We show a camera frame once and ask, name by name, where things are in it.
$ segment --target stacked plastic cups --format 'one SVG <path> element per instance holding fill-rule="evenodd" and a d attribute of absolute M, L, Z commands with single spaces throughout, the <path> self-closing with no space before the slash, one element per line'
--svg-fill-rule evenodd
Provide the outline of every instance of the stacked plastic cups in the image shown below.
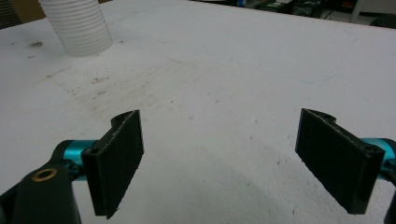
<path fill-rule="evenodd" d="M 111 36 L 97 0 L 39 2 L 70 56 L 90 56 L 111 46 Z"/>

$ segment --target white tabletop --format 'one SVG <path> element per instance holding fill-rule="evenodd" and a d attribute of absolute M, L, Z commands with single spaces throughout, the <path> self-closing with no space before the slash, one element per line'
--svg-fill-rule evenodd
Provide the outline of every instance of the white tabletop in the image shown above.
<path fill-rule="evenodd" d="M 294 147 L 303 107 L 396 139 L 395 30 L 185 0 L 102 9 L 114 44 L 88 58 L 47 20 L 0 31 L 0 192 L 140 109 L 146 153 L 120 210 L 95 217 L 77 182 L 83 223 L 382 223 L 390 183 L 348 215 Z"/>

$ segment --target clear plastic cup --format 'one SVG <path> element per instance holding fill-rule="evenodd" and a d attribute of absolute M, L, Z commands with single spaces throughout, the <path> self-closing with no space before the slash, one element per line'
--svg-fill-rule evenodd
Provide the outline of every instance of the clear plastic cup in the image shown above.
<path fill-rule="evenodd" d="M 111 46 L 111 36 L 97 0 L 39 2 L 70 56 L 90 56 Z"/>

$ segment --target white table surface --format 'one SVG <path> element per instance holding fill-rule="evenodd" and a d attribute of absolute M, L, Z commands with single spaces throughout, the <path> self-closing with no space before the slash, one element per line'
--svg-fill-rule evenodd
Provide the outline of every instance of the white table surface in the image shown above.
<path fill-rule="evenodd" d="M 140 109 L 146 154 L 120 210 L 95 217 L 77 182 L 83 223 L 382 223 L 390 183 L 348 215 L 294 147 L 302 107 L 396 139 L 395 30 L 184 0 L 102 9 L 114 44 L 88 58 L 47 20 L 0 31 L 0 192 Z"/>

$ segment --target white plastic cup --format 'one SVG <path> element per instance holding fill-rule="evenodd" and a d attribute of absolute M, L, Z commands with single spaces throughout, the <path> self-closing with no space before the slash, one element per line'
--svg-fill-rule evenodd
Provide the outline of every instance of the white plastic cup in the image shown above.
<path fill-rule="evenodd" d="M 90 56 L 111 46 L 111 36 L 97 0 L 38 1 L 68 55 Z"/>

